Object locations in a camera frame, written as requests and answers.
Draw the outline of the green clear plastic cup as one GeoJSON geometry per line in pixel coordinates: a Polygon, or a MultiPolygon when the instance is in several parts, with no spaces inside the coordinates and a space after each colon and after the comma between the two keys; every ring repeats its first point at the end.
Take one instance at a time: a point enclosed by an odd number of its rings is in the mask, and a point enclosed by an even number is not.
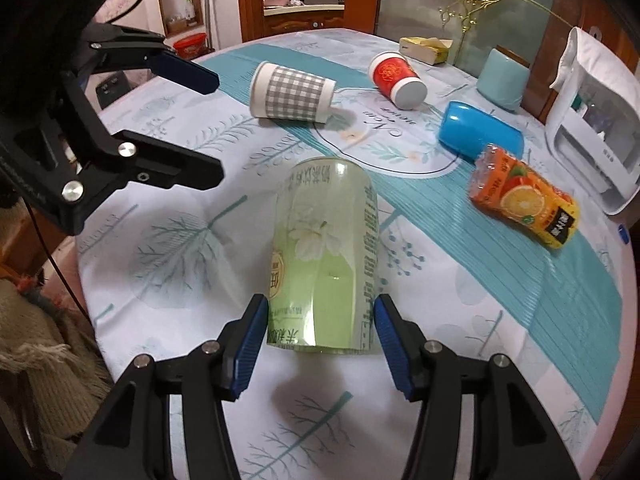
{"type": "Polygon", "coordinates": [[[297,164],[276,203],[268,344],[367,352],[378,266],[378,194],[350,160],[297,164]]]}

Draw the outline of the grey checked paper cup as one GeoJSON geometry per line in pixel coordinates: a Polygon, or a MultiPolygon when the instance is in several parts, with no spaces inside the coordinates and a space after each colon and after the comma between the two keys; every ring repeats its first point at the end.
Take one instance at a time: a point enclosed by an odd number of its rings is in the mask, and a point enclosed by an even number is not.
{"type": "Polygon", "coordinates": [[[256,118],[325,124],[332,113],[336,81],[270,62],[260,63],[250,82],[250,114],[256,118]]]}

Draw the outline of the red white paper cup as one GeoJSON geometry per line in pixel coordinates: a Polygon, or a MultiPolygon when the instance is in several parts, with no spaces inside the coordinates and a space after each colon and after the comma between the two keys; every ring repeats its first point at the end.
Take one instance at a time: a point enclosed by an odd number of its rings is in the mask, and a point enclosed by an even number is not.
{"type": "Polygon", "coordinates": [[[415,110],[426,99],[426,84],[398,52],[375,55],[368,73],[375,87],[400,110],[415,110]]]}

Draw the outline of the blue plastic cup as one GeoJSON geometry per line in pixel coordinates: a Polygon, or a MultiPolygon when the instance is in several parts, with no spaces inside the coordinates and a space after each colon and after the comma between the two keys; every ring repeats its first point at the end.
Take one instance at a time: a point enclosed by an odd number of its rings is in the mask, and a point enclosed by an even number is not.
{"type": "Polygon", "coordinates": [[[515,157],[524,153],[521,131],[478,108],[459,101],[448,103],[438,133],[439,142],[467,160],[477,159],[489,144],[515,157]]]}

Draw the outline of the beige knitted blanket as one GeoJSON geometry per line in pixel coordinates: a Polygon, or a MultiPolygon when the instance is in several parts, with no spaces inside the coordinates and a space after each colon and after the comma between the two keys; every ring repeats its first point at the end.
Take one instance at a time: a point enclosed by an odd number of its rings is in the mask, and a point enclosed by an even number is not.
{"type": "Polygon", "coordinates": [[[112,385],[71,316],[1,282],[1,426],[30,466],[62,474],[112,385]]]}

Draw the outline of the red plastic basin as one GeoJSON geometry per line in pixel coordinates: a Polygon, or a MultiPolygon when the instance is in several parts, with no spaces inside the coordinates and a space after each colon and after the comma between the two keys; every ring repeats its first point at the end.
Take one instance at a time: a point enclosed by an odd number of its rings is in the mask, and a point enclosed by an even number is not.
{"type": "Polygon", "coordinates": [[[184,60],[193,60],[207,53],[207,35],[205,32],[198,32],[185,36],[176,41],[172,47],[175,49],[179,58],[184,60]]]}

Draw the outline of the leaf patterned tablecloth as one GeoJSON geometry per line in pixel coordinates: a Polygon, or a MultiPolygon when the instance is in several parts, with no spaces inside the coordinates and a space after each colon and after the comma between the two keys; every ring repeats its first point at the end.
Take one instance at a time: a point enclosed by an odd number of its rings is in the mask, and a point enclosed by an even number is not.
{"type": "Polygon", "coordinates": [[[386,292],[426,336],[514,359],[590,477],[634,358],[631,250],[523,112],[503,120],[523,133],[526,162],[576,200],[578,230],[550,250],[482,214],[472,165],[437,130],[449,102],[487,102],[461,70],[420,66],[426,102],[398,110],[368,76],[391,48],[341,29],[280,36],[208,58],[221,82],[211,96],[157,78],[102,112],[111,132],[224,165],[218,188],[131,183],[87,221],[79,274],[106,366],[119,376],[141,353],[183,356],[289,273],[364,269],[360,292],[386,292]]]}

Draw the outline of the blue bottle cap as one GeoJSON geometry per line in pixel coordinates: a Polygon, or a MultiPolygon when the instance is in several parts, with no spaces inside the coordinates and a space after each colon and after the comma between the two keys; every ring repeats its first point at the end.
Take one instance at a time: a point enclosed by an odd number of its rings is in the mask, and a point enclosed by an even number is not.
{"type": "Polygon", "coordinates": [[[628,231],[626,229],[626,226],[624,226],[623,224],[620,224],[617,228],[617,232],[618,235],[620,236],[620,240],[625,244],[628,245],[630,242],[630,238],[629,238],[629,234],[628,231]]]}

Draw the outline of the orange juice bottle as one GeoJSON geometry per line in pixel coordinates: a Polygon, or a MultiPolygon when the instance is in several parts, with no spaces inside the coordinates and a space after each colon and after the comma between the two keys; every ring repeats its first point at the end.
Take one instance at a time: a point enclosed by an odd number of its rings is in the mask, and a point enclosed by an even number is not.
{"type": "Polygon", "coordinates": [[[577,200],[504,148],[488,144],[474,166],[469,198],[478,208],[517,223],[551,249],[577,232],[577,200]]]}

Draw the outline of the white desktop organiser appliance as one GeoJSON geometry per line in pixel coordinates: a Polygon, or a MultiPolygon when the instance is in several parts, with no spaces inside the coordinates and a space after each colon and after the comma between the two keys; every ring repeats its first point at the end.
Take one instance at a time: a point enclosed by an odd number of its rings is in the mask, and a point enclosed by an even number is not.
{"type": "Polygon", "coordinates": [[[639,81],[602,42],[574,27],[544,131],[553,157],[608,216],[639,193],[639,81]]]}

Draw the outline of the yellow tissue box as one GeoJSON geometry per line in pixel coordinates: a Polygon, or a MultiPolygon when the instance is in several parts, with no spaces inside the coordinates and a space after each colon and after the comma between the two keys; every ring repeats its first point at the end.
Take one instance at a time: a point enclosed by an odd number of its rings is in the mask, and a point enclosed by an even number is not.
{"type": "Polygon", "coordinates": [[[453,43],[452,40],[436,37],[402,37],[399,40],[399,52],[406,58],[434,66],[448,60],[453,43]]]}

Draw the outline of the light teal ceramic canister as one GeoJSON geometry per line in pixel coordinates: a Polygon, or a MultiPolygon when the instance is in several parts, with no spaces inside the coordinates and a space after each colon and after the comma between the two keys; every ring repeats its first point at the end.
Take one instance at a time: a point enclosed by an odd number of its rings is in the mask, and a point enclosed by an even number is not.
{"type": "Polygon", "coordinates": [[[529,80],[530,64],[511,50],[495,46],[478,76],[476,88],[492,104],[516,112],[529,80]]]}

